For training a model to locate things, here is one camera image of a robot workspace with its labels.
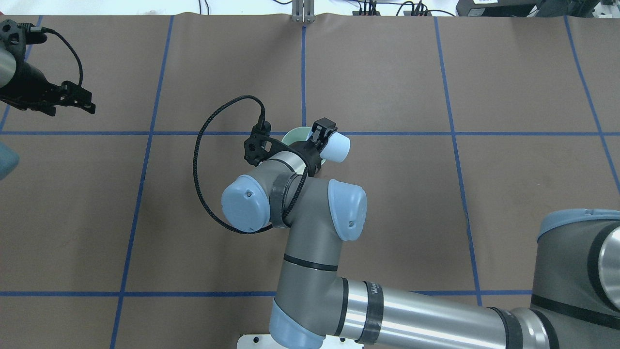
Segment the blue object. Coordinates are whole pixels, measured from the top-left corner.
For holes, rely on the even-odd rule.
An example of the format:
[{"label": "blue object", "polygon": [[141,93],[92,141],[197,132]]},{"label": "blue object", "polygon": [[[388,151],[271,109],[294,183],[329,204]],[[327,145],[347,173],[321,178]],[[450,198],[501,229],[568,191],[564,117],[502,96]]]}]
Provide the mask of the blue object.
[{"label": "blue object", "polygon": [[272,316],[269,320],[269,333],[274,341],[288,349],[319,349],[325,336],[306,330],[291,319],[273,300]]},{"label": "blue object", "polygon": [[233,227],[255,232],[269,223],[269,198],[256,179],[244,174],[222,193],[222,211]]},{"label": "blue object", "polygon": [[585,220],[601,219],[620,220],[620,211],[606,209],[570,209],[555,211],[548,214],[547,217],[542,220],[541,231],[538,235],[538,239],[540,239],[544,233],[550,231],[551,229],[555,229],[563,225],[583,222]]},{"label": "blue object", "polygon": [[0,142],[0,180],[11,173],[18,163],[19,155],[6,144]]},{"label": "blue object", "polygon": [[366,222],[366,192],[360,186],[329,181],[329,211],[342,241],[357,240]]}]

